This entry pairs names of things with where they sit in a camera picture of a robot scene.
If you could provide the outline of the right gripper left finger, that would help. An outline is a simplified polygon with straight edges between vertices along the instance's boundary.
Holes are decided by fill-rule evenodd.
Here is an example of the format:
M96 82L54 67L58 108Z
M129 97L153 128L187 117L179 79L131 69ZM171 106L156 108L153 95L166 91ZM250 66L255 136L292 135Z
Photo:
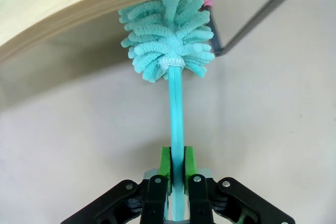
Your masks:
M62 223L163 223L171 194L171 148L161 149L160 167L150 171L141 183L126 179L80 209Z

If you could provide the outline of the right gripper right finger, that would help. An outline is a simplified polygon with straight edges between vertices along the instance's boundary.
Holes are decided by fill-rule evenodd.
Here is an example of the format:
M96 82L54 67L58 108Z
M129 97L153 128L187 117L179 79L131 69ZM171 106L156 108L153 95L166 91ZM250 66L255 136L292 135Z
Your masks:
M213 214L230 223L294 224L295 220L232 177L214 181L196 166L194 149L184 149L185 191L190 223L214 223Z

